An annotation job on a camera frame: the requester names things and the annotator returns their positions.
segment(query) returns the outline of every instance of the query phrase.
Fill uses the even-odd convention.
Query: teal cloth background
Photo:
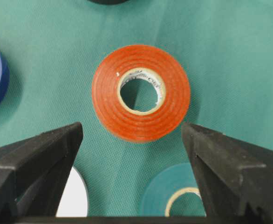
[[[137,43],[169,52],[186,70],[185,120],[273,149],[273,0],[0,0],[0,50],[11,71],[0,146],[82,122],[75,166],[88,184],[92,216],[137,215],[149,180],[188,161],[180,126],[133,144],[96,118],[98,64]]]

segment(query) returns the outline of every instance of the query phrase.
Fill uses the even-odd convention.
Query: orange tape roll
[[[130,109],[120,90],[132,79],[144,79],[157,92],[156,106]],[[155,141],[174,130],[190,102],[186,72],[167,52],[147,45],[130,45],[108,55],[92,82],[92,101],[103,125],[115,136],[136,143]]]

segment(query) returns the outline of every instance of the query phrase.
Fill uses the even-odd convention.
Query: teal tape roll
[[[182,163],[169,167],[147,186],[140,205],[140,215],[169,216],[173,202],[185,193],[200,196],[191,165]]]

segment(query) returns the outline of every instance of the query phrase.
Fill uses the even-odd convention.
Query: black tape roll
[[[103,5],[115,5],[119,3],[123,3],[128,0],[89,0],[98,4],[103,4]]]

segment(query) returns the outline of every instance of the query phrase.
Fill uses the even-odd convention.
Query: green tablecloth
[[[98,64],[137,43],[169,52],[186,70],[185,120],[273,149],[273,0],[0,0],[0,50],[11,71],[0,146],[82,122],[75,166],[88,184],[90,215],[137,215],[148,181],[188,161],[180,126],[132,144],[96,118]]]

